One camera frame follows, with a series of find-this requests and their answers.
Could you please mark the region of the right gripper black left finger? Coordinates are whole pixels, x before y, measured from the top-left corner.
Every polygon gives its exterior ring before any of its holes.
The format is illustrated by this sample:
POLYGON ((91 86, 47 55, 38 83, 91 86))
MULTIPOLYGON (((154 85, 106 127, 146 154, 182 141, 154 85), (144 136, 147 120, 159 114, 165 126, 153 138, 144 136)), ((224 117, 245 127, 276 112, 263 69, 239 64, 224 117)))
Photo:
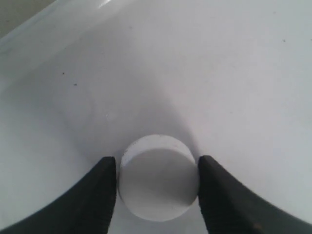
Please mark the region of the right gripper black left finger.
POLYGON ((103 157, 78 183, 2 234, 106 234, 117 198, 114 157, 103 157))

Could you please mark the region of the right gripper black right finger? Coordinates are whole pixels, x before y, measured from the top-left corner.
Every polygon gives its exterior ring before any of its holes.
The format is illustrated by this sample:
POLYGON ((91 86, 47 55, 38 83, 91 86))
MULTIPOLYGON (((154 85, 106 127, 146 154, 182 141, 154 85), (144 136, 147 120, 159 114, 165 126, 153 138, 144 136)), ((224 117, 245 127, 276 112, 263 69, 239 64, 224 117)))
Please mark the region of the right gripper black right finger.
POLYGON ((267 202, 211 156, 198 160, 198 201, 210 234, 310 234, 311 224, 267 202))

